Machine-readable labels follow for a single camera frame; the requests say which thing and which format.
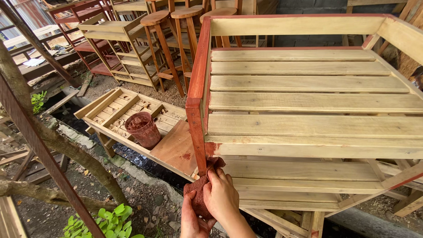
stained rag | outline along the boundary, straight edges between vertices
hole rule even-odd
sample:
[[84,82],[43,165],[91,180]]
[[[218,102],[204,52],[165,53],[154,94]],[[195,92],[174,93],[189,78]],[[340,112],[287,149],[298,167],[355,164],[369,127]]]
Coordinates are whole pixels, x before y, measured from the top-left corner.
[[195,194],[194,199],[192,200],[192,208],[195,211],[195,214],[198,216],[203,217],[204,219],[212,219],[213,216],[209,213],[209,210],[207,210],[206,204],[204,204],[204,191],[203,187],[205,184],[207,184],[209,180],[209,176],[207,175],[207,172],[210,169],[218,169],[224,167],[226,164],[220,157],[210,157],[207,159],[207,169],[206,169],[206,175],[200,177],[197,181],[189,184],[185,184],[184,186],[184,196],[187,193],[192,192],[193,190],[196,190],[197,193]]

concrete block wall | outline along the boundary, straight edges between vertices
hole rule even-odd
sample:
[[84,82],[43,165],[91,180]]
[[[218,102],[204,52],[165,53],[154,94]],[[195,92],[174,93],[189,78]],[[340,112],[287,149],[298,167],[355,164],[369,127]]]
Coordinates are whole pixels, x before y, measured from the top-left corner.
[[[279,0],[276,14],[346,13],[347,0]],[[355,6],[353,13],[391,13],[396,4]],[[284,35],[276,47],[342,46],[341,35]]]

corrugated metal sheet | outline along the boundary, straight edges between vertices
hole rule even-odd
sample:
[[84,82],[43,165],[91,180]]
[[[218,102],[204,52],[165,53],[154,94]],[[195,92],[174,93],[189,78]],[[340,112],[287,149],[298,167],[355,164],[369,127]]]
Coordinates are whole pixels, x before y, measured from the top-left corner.
[[[37,0],[10,0],[10,2],[15,6],[16,10],[19,12],[27,25],[31,28],[31,30],[36,30],[47,25],[55,24],[51,17],[44,12],[43,8]],[[11,24],[12,22],[7,18],[6,15],[4,15],[3,12],[1,12],[0,27],[5,27]],[[21,33],[16,28],[3,30],[2,32],[8,39],[21,35]],[[20,47],[26,44],[28,44],[28,42],[17,44],[16,46]]]

plastic bucket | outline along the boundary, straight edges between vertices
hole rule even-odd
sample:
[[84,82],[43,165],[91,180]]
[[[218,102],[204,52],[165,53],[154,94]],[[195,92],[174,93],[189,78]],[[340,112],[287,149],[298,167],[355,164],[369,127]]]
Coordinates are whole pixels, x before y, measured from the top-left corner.
[[153,149],[162,139],[154,119],[148,112],[138,112],[125,122],[126,131],[146,149]]

human hand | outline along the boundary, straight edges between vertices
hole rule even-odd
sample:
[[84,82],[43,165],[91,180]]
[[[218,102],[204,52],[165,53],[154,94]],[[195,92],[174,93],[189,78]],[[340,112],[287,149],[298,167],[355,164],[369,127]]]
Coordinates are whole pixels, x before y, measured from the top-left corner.
[[210,230],[216,223],[216,219],[204,221],[202,218],[197,217],[191,205],[196,193],[196,191],[192,191],[184,196],[181,215],[181,238],[208,238]]
[[210,214],[224,227],[239,219],[239,194],[233,186],[232,177],[222,169],[208,171],[210,182],[204,185],[204,203]]

